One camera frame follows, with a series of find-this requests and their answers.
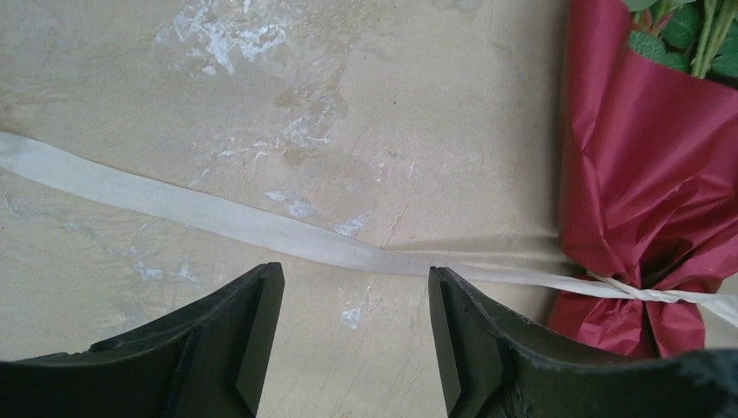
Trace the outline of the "cream ribbon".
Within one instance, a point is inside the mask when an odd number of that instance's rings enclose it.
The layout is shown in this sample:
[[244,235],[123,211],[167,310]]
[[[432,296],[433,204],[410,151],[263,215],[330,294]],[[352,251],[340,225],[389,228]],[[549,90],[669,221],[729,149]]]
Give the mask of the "cream ribbon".
[[176,221],[246,244],[303,260],[367,273],[419,276],[447,266],[474,280],[549,287],[603,299],[689,302],[737,324],[737,298],[730,294],[637,290],[613,279],[493,269],[376,246],[317,226],[101,165],[35,139],[3,132],[1,167],[78,197]]

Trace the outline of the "dark red wrapping paper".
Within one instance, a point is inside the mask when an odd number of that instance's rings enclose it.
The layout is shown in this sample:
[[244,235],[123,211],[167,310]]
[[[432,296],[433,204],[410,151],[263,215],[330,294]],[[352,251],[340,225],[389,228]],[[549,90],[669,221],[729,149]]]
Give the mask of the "dark red wrapping paper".
[[737,271],[737,92],[628,44],[620,1],[573,1],[559,230],[582,282],[715,293]]

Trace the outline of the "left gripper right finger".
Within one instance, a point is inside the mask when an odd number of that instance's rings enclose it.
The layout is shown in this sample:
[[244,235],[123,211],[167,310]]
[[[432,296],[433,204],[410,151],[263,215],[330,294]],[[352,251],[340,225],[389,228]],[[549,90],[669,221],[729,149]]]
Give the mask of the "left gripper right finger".
[[446,267],[428,278],[451,417],[734,417],[737,353],[636,360],[557,334]]

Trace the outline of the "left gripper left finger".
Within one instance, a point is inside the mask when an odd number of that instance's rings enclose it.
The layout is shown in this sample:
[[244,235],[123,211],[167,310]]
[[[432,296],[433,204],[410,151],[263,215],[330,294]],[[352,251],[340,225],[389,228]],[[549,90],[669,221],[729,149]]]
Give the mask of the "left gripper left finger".
[[253,417],[285,279],[267,263],[154,321],[1,365],[4,417]]

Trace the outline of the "peach flower stem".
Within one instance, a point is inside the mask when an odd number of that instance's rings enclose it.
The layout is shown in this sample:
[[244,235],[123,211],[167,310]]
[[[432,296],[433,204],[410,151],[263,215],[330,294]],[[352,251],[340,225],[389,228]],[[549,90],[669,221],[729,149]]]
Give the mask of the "peach flower stem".
[[626,1],[630,48],[695,78],[737,82],[736,0]]

